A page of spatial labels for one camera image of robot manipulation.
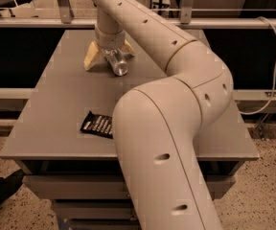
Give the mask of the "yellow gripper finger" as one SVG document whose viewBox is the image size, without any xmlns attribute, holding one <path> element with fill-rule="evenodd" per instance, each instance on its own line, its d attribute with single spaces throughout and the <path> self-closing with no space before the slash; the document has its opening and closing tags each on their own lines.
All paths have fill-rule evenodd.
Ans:
<svg viewBox="0 0 276 230">
<path fill-rule="evenodd" d="M 84 69 L 91 70 L 93 67 L 104 63 L 104 55 L 102 49 L 98 46 L 96 41 L 92 41 L 84 58 Z"/>
<path fill-rule="evenodd" d="M 131 56 L 135 56 L 134 49 L 132 46 L 129 44 L 127 40 L 124 41 L 124 44 L 121 46 L 121 51 L 124 53 L 129 53 Z"/>
</svg>

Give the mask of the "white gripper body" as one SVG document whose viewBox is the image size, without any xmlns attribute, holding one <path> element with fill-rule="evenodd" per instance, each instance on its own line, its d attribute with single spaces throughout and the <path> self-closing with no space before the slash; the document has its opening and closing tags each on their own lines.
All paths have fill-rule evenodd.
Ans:
<svg viewBox="0 0 276 230">
<path fill-rule="evenodd" d="M 106 34 L 102 31 L 95 31 L 95 40 L 98 46 L 104 50 L 116 50 L 119 49 L 126 39 L 126 33 L 121 31 L 117 34 Z"/>
</svg>

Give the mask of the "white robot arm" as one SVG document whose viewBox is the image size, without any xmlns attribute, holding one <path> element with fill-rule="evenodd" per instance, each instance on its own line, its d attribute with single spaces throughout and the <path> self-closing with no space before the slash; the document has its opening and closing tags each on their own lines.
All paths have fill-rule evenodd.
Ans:
<svg viewBox="0 0 276 230">
<path fill-rule="evenodd" d="M 112 118 L 119 163 L 142 230 L 222 230 L 194 139 L 231 102 L 228 67 L 194 36 L 136 0 L 93 2 L 166 74 L 125 93 Z"/>
</svg>

